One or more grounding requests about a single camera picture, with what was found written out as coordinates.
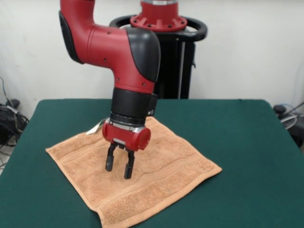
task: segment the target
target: black stand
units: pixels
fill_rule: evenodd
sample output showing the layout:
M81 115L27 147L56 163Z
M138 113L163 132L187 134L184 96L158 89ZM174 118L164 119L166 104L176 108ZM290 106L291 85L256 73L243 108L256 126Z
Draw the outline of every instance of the black stand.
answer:
M114 19L111 27L130 24L130 16ZM191 71L194 64L195 43L203 40L208 32L207 26L196 19L187 18L187 29L177 32L156 32L161 45L161 67L154 93L160 99L188 99L191 83Z

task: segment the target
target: cable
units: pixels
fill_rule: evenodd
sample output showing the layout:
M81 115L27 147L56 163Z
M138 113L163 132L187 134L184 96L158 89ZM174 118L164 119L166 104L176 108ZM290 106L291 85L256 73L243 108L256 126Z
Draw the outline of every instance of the cable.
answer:
M25 128L24 123L23 123L23 121L20 120L20 118L21 118L21 117L20 117L19 115L17 115L17 119L18 119L18 121L19 121L21 127L24 129L24 128Z
M1 161L1 163L2 163L2 164L4 164L4 161L2 160L2 158L1 158L1 157L0 157L0 161Z
M26 120L26 122L28 123L29 122L29 119L27 117L25 117L24 115L18 113L19 116L21 116L22 118L24 118Z
M3 95L5 96L5 98L7 99L7 101L10 103L10 105L11 105L12 107L14 107L14 106L13 106L13 103L11 102L11 100L8 99L8 96L6 95L5 87L4 87L4 80L3 80L3 78L2 78L1 76L0 76L0 80L2 81Z
M8 154L8 153L2 152L2 151L0 151L0 153L2 153L3 155L6 155L6 156L10 157L10 154Z
M15 147L15 146L16 146L16 144L14 144L14 145L9 145L8 143L5 143L5 144L4 144L4 146L8 146L8 147Z
M292 113L293 111L297 110L299 107L301 107L302 105L304 105L304 101L302 103L300 103L297 107L293 108L292 110L290 110L289 112L285 113L282 118L288 116L290 113Z
M18 136L18 134L15 133L12 129L10 129L10 127L8 127L7 125L0 123L0 126L6 128L6 130L8 130L9 132L11 132L13 135L17 135Z
M0 165L0 170L3 170L4 169L4 166L6 165L7 163L3 163L2 165Z
M283 104L280 104L280 105L282 105L282 106L287 106L287 107L290 107L291 109L294 109L295 110L295 114L298 114L299 115L299 113L296 111L297 109L295 109L295 107L294 106L292 106L291 104L286 104L286 103L283 103Z
M20 130L20 129L18 128L18 122L17 122L17 114L18 114L18 112L15 113L15 112L13 111L12 108L7 107L7 106L2 106L2 107L3 107L4 109L6 109L6 110L8 110L8 111L11 111L11 112L13 113L14 118L15 118L15 126L16 126L16 129L17 129L17 131L19 131L20 133L23 133L23 131Z

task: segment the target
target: black cable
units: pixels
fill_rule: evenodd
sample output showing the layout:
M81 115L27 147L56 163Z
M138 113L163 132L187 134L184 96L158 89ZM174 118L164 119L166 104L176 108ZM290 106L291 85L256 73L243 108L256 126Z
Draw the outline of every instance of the black cable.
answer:
M293 111L297 110L299 107L304 105L304 101L302 103L300 103L297 107L293 108L292 110L290 110L289 112L285 113L284 115L282 115L282 119L286 116L288 116L290 113L292 113Z
M18 113L18 115L20 115L22 118L24 118L26 120L26 122L29 122L29 119L27 117L25 117L24 115Z
M0 165L0 170L3 170L4 169L4 167L3 166L5 166L7 163L3 163L2 165Z
M16 144L14 144L14 145L9 145L7 142L4 144L4 146L8 146L8 147L15 147L16 146Z
M0 151L0 153L2 153L3 155L6 155L6 156L9 156L9 157L10 157L10 154L9 154L9 153L5 153L5 152L2 152L2 151Z
M3 93L6 96L6 92L5 92L5 88L4 88L4 80L3 80L3 78L1 76L0 76L0 80L2 81L2 90L3 90Z
M16 117L17 117L17 119L18 119L18 121L19 121L19 123L20 123L22 129L24 129L24 128L25 128L25 126L24 126L24 121L21 121L21 120L20 120L20 118L21 118L20 115L16 114Z
M8 130L9 132L11 132L11 133L12 133L13 135L15 135L15 136L19 136L19 135L20 135L19 133L16 133L16 132L14 132L13 130L11 130L10 127L8 127L8 126L5 125L5 124L0 123L0 126L5 127L6 130Z
M4 164L4 161L2 160L2 158L1 158L1 157L0 157L0 161L1 161L1 163L2 163L2 164Z

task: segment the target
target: black joint cover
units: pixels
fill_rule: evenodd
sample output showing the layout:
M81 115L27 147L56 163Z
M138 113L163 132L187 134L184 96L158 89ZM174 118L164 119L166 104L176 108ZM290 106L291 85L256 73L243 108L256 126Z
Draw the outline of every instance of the black joint cover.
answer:
M59 19L60 19L60 26L61 26L61 30L62 30L63 39L65 41L65 45L66 45L68 54L70 55L72 60L74 60L75 62L78 62L80 64L83 64L83 62L81 62L77 56L70 27L69 27L66 19L62 15L61 11L59 11Z
M126 28L134 63L141 75L157 82L161 63L161 46L156 34L142 28Z
M114 88L111 107L111 120L118 124L129 126L143 126L148 112L157 103L157 95L138 93L134 91Z
M148 116L154 116L156 105L157 105L157 100L158 100L158 95L157 94L152 94L151 95L151 100L150 100L150 103L149 103L149 107L148 107Z

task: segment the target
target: electrical cord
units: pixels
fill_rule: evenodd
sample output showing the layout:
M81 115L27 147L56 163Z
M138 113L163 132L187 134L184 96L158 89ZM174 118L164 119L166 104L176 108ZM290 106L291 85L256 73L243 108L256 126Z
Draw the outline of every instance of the electrical cord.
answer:
M3 146L14 147L23 130L27 126L29 120L27 117L19 113L15 108L11 100L7 97L5 92L4 80L0 76L0 81L2 82L2 91L0 95L4 96L7 100L6 105L0 104L0 154L9 156L9 153L2 152ZM9 144L9 142L14 139L14 144ZM7 163L3 162L0 157L0 170L3 170Z
M296 106L295 108L293 108L292 110L290 110L289 112L285 113L284 115L282 115L282 118L288 116L290 113L292 113L293 111L297 110L299 107L304 105L304 101L302 103L300 103L298 106Z
M291 110L294 109L294 110L295 110L295 112L293 112L294 114L297 114L297 115L300 114L300 113L298 113L298 112L296 111L297 109L295 109L295 107L292 106L291 104L283 103L283 104L280 104L280 105L285 106L285 107L289 107L289 108L291 108Z
M6 95L5 87L4 87L4 80L3 80L3 78L1 76L0 76L0 80L2 81L3 95L5 96L5 98L7 99L7 101L10 103L10 105L13 107L13 103L11 102L11 100L8 99L8 96Z

